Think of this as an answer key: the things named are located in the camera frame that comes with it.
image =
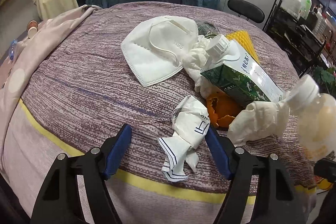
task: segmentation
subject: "green carton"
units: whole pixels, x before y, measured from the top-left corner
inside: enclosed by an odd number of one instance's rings
[[[224,58],[214,63],[209,57],[201,75],[243,107],[254,101],[281,100],[283,92],[260,65],[237,41],[230,42],[236,44],[239,58],[233,61]]]

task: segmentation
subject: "purple bedspread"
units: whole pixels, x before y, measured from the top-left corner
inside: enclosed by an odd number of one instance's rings
[[[137,24],[161,15],[207,20],[222,34],[246,30],[261,66],[279,87],[289,90],[298,80],[286,53],[244,19],[184,5],[127,3],[100,10],[84,20],[41,63],[22,99],[44,128],[83,152],[115,136],[123,123],[130,124],[132,142],[120,168],[170,184],[161,172],[165,156],[156,138],[172,135],[171,112],[185,96],[204,100],[195,93],[194,82],[184,70],[164,82],[142,87],[120,48]],[[295,117],[290,116],[282,139],[269,136],[248,142],[245,148],[254,155],[278,154],[295,185],[315,187],[312,168],[297,139]],[[229,182],[218,173],[205,141],[197,153],[198,173],[186,165],[190,177],[174,185],[209,193],[227,192]],[[252,179],[251,185],[251,194],[255,194],[257,179]]]

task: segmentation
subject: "crumpled tissue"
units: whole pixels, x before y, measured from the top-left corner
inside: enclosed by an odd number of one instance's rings
[[[235,146],[244,145],[271,134],[283,137],[289,118],[289,106],[285,101],[248,104],[230,124],[227,137]]]
[[[192,95],[186,96],[172,113],[173,136],[158,138],[166,157],[162,172],[171,182],[185,180],[184,161],[196,173],[199,157],[195,149],[208,132],[210,119],[207,108]]]
[[[209,95],[214,92],[222,93],[218,87],[212,85],[207,78],[200,74],[209,58],[205,48],[210,40],[211,38],[208,39],[205,38],[204,35],[199,35],[198,42],[195,43],[193,48],[189,50],[188,54],[184,55],[182,58],[183,68],[195,82],[195,91],[200,92],[204,99],[207,99]]]

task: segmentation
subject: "mask ear loop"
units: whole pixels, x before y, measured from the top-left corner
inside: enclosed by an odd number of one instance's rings
[[[156,25],[159,25],[160,23],[163,23],[163,22],[167,22],[167,21],[170,21],[172,24],[174,24],[176,27],[179,27],[181,30],[183,30],[184,32],[186,32],[187,34],[190,34],[190,31],[187,30],[186,28],[184,28],[181,24],[179,24],[178,22],[176,22],[175,20],[165,20],[165,21],[162,21],[162,22],[159,22],[155,25],[151,24],[150,28],[149,28],[149,32],[148,32],[148,39],[149,39],[149,44],[159,50],[159,51],[164,51],[164,52],[169,52],[170,54],[172,54],[174,57],[175,57],[175,61],[174,61],[174,66],[175,67],[178,67],[180,65],[180,61],[177,59],[177,56],[175,53],[173,53],[172,51],[169,51],[169,50],[165,50],[164,48],[160,48],[160,47],[157,47],[153,44],[153,42],[151,41],[151,30],[152,30],[152,27],[153,26],[156,26]]]

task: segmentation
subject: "white face mask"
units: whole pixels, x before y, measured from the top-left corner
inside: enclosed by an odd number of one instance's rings
[[[121,43],[121,49],[134,75],[146,87],[182,70],[182,58],[197,39],[195,21],[160,16],[137,25]]]

